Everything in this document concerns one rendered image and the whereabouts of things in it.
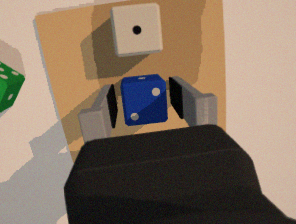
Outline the beige die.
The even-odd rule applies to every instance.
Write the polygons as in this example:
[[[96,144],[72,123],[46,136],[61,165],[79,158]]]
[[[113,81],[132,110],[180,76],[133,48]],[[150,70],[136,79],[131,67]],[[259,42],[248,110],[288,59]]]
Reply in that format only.
[[[159,5],[112,7],[115,54],[118,57],[160,53],[163,49]]]

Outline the tan square mat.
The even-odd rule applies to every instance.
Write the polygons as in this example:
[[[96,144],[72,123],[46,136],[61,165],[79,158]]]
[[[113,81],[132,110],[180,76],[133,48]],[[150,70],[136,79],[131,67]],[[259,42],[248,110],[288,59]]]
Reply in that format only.
[[[115,55],[110,10],[114,6],[157,3],[163,50]],[[84,144],[78,120],[104,85],[114,84],[116,126],[110,137],[189,127],[171,105],[169,77],[180,76],[198,91],[218,97],[218,126],[226,132],[226,71],[223,0],[128,0],[35,16],[57,109],[75,162]],[[158,74],[166,82],[168,120],[127,126],[121,81]]]

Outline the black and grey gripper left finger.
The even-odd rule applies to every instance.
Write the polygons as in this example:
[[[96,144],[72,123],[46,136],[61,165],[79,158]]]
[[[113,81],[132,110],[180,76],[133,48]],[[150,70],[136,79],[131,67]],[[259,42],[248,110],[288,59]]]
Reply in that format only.
[[[117,101],[114,84],[104,85],[91,108],[78,114],[84,144],[88,141],[109,138],[116,126]]]

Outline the blue die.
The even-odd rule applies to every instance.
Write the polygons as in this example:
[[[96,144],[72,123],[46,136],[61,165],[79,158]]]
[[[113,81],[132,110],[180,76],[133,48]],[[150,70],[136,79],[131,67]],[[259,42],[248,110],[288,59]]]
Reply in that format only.
[[[168,120],[166,82],[158,74],[124,77],[121,96],[127,126]]]

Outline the green die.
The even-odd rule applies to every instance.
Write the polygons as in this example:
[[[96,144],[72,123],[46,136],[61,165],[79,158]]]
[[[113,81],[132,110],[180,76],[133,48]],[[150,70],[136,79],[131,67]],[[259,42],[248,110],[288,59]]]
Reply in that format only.
[[[0,113],[13,106],[24,81],[24,75],[0,62]]]

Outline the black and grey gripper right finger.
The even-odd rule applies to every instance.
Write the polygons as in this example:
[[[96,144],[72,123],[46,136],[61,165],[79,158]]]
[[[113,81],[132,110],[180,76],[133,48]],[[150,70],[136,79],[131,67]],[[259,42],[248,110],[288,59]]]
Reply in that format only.
[[[218,97],[202,94],[179,76],[169,77],[171,105],[189,127],[215,124],[218,126]]]

